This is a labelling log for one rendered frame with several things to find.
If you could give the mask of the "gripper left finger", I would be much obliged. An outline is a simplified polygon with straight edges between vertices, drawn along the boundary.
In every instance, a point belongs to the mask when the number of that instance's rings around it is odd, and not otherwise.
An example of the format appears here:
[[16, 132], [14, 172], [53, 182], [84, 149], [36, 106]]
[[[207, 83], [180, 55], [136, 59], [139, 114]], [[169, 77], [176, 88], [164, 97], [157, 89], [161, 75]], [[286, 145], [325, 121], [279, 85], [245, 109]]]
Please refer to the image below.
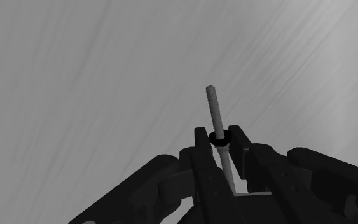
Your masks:
[[182, 149], [179, 158], [156, 156], [68, 224], [160, 224], [182, 199], [196, 196], [191, 152], [200, 149], [211, 154], [212, 145], [226, 146], [231, 141], [228, 130], [223, 139], [203, 127], [194, 134], [195, 146]]

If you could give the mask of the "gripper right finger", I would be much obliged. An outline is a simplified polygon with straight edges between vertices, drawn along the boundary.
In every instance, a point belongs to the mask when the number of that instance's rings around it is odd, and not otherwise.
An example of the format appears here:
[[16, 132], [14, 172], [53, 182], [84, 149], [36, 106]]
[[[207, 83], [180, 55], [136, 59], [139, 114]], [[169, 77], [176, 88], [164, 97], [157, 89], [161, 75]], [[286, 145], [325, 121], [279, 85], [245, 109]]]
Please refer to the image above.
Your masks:
[[238, 125], [229, 131], [240, 178], [251, 193], [269, 189], [287, 224], [358, 224], [358, 166], [303, 147], [281, 155]]

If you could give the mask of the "grey rod with black ring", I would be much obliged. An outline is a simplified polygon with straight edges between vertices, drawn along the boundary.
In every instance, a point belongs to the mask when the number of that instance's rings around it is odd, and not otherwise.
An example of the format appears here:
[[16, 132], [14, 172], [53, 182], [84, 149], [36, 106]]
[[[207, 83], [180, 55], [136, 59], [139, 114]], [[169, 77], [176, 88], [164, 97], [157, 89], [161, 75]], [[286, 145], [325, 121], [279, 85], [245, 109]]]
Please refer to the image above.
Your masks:
[[[214, 128], [214, 132], [217, 140], [222, 140], [225, 138], [223, 123], [221, 119], [219, 103], [217, 100], [216, 88], [212, 85], [206, 87], [207, 101], [209, 104], [210, 115], [212, 119], [212, 125]], [[230, 165], [230, 157], [229, 157], [229, 144], [225, 144], [224, 146], [216, 146], [216, 149], [219, 153], [219, 158], [221, 161], [222, 169], [224, 175], [226, 176], [227, 182], [233, 193], [236, 193], [235, 184], [233, 180], [232, 169]]]

